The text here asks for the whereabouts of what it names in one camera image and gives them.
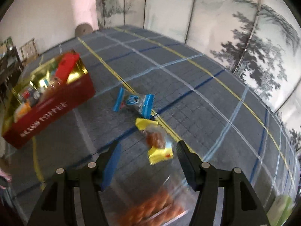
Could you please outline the clear bag orange snacks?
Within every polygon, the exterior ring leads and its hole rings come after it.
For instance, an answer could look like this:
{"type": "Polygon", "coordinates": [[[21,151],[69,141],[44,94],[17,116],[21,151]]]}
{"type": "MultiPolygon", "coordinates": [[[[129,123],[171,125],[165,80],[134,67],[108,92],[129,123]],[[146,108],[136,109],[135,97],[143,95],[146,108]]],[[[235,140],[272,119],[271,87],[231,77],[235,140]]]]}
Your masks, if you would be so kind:
{"type": "Polygon", "coordinates": [[[180,171],[130,180],[132,204],[110,214],[111,225],[170,225],[189,214],[195,198],[180,171]]]}

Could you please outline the yellow brown pastry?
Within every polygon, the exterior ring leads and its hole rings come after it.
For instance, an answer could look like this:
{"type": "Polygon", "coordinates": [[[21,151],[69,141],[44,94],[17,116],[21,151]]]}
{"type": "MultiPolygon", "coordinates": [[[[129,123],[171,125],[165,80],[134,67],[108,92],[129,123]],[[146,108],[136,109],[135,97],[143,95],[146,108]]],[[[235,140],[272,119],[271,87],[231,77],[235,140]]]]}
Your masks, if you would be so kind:
{"type": "Polygon", "coordinates": [[[173,158],[173,142],[157,121],[137,118],[135,126],[145,137],[150,165],[173,158]]]}

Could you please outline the green snack bag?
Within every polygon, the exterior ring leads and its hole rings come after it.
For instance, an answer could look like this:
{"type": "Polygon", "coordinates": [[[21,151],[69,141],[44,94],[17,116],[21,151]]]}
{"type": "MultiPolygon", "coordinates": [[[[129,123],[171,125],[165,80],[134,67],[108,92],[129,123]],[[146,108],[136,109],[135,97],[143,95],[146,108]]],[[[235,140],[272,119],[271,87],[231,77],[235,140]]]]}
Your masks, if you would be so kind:
{"type": "Polygon", "coordinates": [[[288,195],[280,195],[275,198],[272,206],[267,212],[271,226],[283,225],[292,213],[294,202],[288,195]]]}

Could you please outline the red toffee snack box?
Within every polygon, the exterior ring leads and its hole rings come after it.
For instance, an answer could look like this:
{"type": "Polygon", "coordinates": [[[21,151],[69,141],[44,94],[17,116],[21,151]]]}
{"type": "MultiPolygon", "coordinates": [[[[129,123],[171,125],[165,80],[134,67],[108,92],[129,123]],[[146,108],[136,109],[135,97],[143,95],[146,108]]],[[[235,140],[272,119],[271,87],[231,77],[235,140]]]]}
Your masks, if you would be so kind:
{"type": "Polygon", "coordinates": [[[57,67],[69,50],[19,79],[12,89],[5,110],[2,137],[16,149],[73,108],[95,94],[93,82],[81,58],[65,83],[55,77],[57,67]]]}

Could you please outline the blue wrapped cookie pack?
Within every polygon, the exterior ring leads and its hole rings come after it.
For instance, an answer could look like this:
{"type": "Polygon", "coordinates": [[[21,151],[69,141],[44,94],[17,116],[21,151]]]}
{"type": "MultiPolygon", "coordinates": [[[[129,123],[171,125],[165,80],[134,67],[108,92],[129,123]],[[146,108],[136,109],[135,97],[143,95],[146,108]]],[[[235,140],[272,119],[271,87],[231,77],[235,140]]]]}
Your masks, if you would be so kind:
{"type": "Polygon", "coordinates": [[[117,100],[114,104],[113,111],[118,112],[122,108],[136,110],[143,118],[151,118],[151,110],[154,103],[153,94],[138,94],[132,93],[125,88],[119,89],[117,100]]]}

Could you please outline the red packet in box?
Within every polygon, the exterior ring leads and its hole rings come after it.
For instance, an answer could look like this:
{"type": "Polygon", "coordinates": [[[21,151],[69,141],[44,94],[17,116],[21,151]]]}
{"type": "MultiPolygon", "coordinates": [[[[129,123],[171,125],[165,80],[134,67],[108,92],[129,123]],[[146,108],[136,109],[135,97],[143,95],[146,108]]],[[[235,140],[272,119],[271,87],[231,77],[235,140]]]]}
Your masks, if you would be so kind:
{"type": "Polygon", "coordinates": [[[78,53],[64,54],[61,61],[58,64],[55,77],[59,78],[62,81],[62,83],[65,83],[79,58],[80,55],[78,53]]]}

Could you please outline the dark wooden shelf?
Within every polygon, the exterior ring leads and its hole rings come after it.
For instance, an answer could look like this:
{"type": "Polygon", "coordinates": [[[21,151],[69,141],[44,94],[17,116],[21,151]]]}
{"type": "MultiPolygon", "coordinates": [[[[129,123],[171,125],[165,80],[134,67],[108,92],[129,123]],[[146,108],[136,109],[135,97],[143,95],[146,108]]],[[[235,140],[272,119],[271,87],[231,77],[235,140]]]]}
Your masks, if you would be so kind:
{"type": "Polygon", "coordinates": [[[13,43],[12,37],[8,37],[1,43],[1,103],[4,104],[4,98],[7,92],[7,83],[9,77],[16,70],[21,69],[21,60],[18,50],[13,43]]]}

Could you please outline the wooden chair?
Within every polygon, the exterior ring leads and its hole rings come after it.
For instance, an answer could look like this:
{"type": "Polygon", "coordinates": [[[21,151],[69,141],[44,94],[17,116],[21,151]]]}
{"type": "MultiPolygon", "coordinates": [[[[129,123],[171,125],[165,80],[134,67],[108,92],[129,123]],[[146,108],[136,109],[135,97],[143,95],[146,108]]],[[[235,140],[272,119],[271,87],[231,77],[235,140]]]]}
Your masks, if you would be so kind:
{"type": "Polygon", "coordinates": [[[36,60],[39,56],[34,38],[26,42],[20,48],[24,66],[36,60]]]}

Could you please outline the round stone disc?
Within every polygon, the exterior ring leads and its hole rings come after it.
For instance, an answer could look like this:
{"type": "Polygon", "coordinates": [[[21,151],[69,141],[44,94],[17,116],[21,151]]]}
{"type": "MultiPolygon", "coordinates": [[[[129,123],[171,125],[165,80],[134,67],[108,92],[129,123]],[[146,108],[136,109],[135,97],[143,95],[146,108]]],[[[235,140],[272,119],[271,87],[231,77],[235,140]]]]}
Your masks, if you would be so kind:
{"type": "Polygon", "coordinates": [[[92,32],[93,32],[93,28],[92,28],[91,24],[85,22],[85,23],[79,24],[76,27],[74,36],[80,37],[80,36],[91,34],[92,32]]]}

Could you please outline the painted folding screen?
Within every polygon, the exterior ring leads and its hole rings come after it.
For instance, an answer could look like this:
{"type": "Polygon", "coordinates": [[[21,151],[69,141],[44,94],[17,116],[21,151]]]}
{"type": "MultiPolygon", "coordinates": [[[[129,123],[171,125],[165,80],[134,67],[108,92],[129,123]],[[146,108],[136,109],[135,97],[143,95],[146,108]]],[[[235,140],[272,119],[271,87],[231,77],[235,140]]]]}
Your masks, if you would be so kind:
{"type": "Polygon", "coordinates": [[[288,0],[96,0],[100,28],[132,25],[199,50],[280,118],[300,149],[300,20],[288,0]]]}

